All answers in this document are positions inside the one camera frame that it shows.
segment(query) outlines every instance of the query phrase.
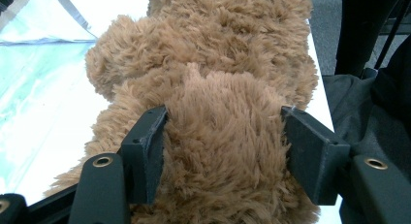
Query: fluffy brown fabric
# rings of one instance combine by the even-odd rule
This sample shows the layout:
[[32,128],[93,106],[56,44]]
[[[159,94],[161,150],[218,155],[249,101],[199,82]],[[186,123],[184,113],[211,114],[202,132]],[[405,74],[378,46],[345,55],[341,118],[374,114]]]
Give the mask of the fluffy brown fabric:
[[286,169],[280,108],[304,109],[317,84],[307,54],[310,0],[150,0],[120,16],[86,56],[112,104],[82,163],[116,152],[147,109],[166,105],[164,171],[134,223],[312,223],[313,206]]

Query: brown stuffed animal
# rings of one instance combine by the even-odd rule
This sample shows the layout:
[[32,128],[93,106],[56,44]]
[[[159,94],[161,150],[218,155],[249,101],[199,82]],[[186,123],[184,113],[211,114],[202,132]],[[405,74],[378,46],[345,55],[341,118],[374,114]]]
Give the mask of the brown stuffed animal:
[[120,16],[86,55],[112,104],[82,163],[117,152],[148,109],[165,105],[164,169],[133,223],[313,223],[318,208],[286,169],[281,106],[305,109],[317,84],[307,54],[310,0],[150,0]]

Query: white surface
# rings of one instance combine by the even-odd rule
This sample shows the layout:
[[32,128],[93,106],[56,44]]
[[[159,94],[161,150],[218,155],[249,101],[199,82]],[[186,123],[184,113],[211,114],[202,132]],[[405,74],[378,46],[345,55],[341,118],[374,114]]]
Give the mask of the white surface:
[[[47,37],[68,40],[93,39],[81,27],[76,26],[77,23],[67,16],[67,13],[61,13],[63,8],[55,6],[55,2],[58,1],[30,0],[29,4],[20,11],[21,17],[16,18],[10,23],[9,28],[0,32],[0,41],[22,42]],[[147,0],[72,0],[72,2],[89,22],[91,26],[89,30],[96,36],[100,36],[107,29],[117,14],[132,15],[134,19],[144,16],[147,4]],[[49,28],[40,27],[39,30],[39,26],[42,25],[38,22],[32,24],[33,18],[30,17],[30,13],[41,16],[53,13],[51,17],[40,21],[43,26]],[[319,84],[307,111],[332,130],[327,97],[311,35],[308,37],[308,43],[309,54],[316,62]],[[14,119],[13,128],[10,129],[11,134],[26,130],[34,135],[32,138],[36,138],[36,133],[46,131],[47,137],[42,142],[38,142],[40,146],[38,151],[34,152],[35,157],[28,171],[21,172],[25,173],[22,181],[18,185],[9,186],[10,184],[5,184],[4,179],[1,178],[0,193],[5,191],[20,193],[25,196],[28,204],[33,204],[42,199],[43,192],[52,184],[56,175],[67,172],[70,167],[78,163],[77,160],[83,155],[84,143],[91,140],[90,126],[95,122],[100,110],[105,109],[108,104],[100,95],[94,93],[94,88],[86,78],[83,65],[83,61],[80,60],[64,68],[61,71],[62,77],[49,84],[47,91],[36,98],[35,104]],[[33,144],[33,141],[22,139],[20,135],[16,135],[13,141],[10,142],[13,147]],[[11,152],[22,150],[24,149],[16,148]],[[340,223],[337,210],[338,207],[322,208],[323,213],[319,223]]]

